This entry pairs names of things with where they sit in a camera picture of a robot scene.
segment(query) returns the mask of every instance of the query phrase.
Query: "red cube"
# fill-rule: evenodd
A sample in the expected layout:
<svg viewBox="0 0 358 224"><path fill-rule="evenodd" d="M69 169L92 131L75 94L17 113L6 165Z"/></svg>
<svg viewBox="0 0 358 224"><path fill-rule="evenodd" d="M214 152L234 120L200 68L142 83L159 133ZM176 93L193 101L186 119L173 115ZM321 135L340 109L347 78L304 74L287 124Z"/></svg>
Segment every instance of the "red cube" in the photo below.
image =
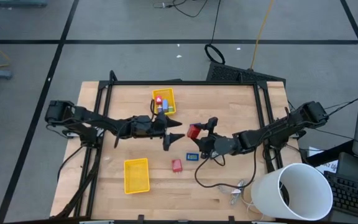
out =
<svg viewBox="0 0 358 224"><path fill-rule="evenodd" d="M181 172L182 171L180 159L172 160L172 170L174 172Z"/></svg>
<svg viewBox="0 0 358 224"><path fill-rule="evenodd" d="M200 129L196 128L194 125L190 125L189 130L187 131L188 138L197 138L198 134L200 133Z"/></svg>
<svg viewBox="0 0 358 224"><path fill-rule="evenodd" d="M155 104L156 105L161 105L162 104L162 97L161 96L156 96L155 97Z"/></svg>

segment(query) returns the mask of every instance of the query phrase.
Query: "wooden table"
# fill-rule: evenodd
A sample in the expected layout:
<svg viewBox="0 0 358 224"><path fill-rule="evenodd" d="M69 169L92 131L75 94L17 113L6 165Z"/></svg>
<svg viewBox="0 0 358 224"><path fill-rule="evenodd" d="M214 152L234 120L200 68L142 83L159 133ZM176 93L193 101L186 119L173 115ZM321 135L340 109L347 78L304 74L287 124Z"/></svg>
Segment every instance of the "wooden table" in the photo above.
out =
<svg viewBox="0 0 358 224"><path fill-rule="evenodd" d="M93 110L98 82L83 82L77 105ZM152 90L173 87L177 113L172 119L183 123L170 128L172 133L186 133L191 123L206 123L208 118L219 118L215 132L231 136L247 129L259 129L259 119L252 86L156 86L114 85L108 116L114 119L132 115L150 114ZM286 116L287 96L282 82L268 82L268 92L274 118ZM100 113L103 112L106 91L102 96ZM268 124L265 101L260 90L265 124ZM217 187L205 189L194 180L194 172L202 161L186 161L186 152L198 152L198 147L189 138L173 143L168 152L162 149L161 139L120 140L113 148L115 137L106 132L103 144L98 183L93 204L92 219L136 220L145 215L146 220L227 220L234 215L236 221L255 220L260 214L246 213L246 206L238 200L232 206L231 196L223 194ZM290 145L298 147L295 140ZM78 138L68 140L65 158L80 145ZM291 148L281 151L283 165L301 162L299 152ZM57 185L51 215L56 215L71 199L78 188L85 150L71 159L62 169ZM126 195L124 193L124 160L148 158L150 192ZM262 146L257 149L256 178L264 175L265 161ZM183 172L172 172L172 159L181 159ZM204 184L228 183L237 185L239 180L249 180L253 173L253 153L226 156L226 166L208 161L198 172ZM88 192L85 192L81 213L85 213Z"/></svg>

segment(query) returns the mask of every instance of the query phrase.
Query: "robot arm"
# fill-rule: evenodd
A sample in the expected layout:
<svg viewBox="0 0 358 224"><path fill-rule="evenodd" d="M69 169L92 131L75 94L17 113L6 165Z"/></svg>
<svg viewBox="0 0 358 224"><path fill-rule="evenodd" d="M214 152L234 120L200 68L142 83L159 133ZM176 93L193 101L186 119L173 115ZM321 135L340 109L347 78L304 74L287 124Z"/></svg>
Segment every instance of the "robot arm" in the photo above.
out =
<svg viewBox="0 0 358 224"><path fill-rule="evenodd" d="M301 105L291 113L285 108L287 116L274 121L258 130L241 131L234 133L233 138L227 138L213 133L218 119L213 117L206 124L196 124L197 128L208 130L208 136L192 140L201 151L201 158L215 158L230 154L246 154L252 152L264 140L268 139L273 147L283 147L288 138L304 128L318 128L327 123L329 116L320 103L314 101Z"/></svg>
<svg viewBox="0 0 358 224"><path fill-rule="evenodd" d="M184 134L165 134L167 128L180 126L181 122L170 119L163 112L159 113L154 121L147 115L115 120L88 111L84 107L75 106L70 101L52 100L45 121L53 127L65 127L66 130L62 133L66 136L68 133L76 133L81 139L81 144L88 147L95 147L97 144L96 128L108 130L117 136L114 147L117 146L118 139L159 137L163 138L163 150L167 151L171 143L184 136Z"/></svg>

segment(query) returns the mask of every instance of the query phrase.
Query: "small blue box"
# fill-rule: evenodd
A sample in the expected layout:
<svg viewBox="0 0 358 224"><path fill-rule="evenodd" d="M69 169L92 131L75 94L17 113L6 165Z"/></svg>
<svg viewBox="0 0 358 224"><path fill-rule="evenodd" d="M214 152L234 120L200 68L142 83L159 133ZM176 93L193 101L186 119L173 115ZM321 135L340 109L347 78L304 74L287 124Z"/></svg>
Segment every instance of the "small blue box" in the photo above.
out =
<svg viewBox="0 0 358 224"><path fill-rule="evenodd" d="M198 161L198 153L186 153L186 160L188 161Z"/></svg>
<svg viewBox="0 0 358 224"><path fill-rule="evenodd" d="M168 112L168 100L162 100L162 110Z"/></svg>

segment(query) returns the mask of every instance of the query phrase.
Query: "yellow plastic tray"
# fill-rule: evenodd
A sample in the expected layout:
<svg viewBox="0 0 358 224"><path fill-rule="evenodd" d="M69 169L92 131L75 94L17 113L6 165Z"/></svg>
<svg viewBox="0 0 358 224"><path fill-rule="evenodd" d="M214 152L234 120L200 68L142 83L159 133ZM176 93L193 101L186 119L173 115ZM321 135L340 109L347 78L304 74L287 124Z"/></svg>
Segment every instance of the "yellow plastic tray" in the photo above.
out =
<svg viewBox="0 0 358 224"><path fill-rule="evenodd" d="M150 190L147 158L124 161L124 189L125 194L148 192Z"/></svg>
<svg viewBox="0 0 358 224"><path fill-rule="evenodd" d="M173 97L173 88L166 88L161 90L153 90L153 99L155 100L156 96L161 96L163 100L168 100L168 106L173 106L172 112L165 112L165 115L173 115L177 112L177 107L175 106L175 97ZM154 113L158 113L157 104L154 103Z"/></svg>

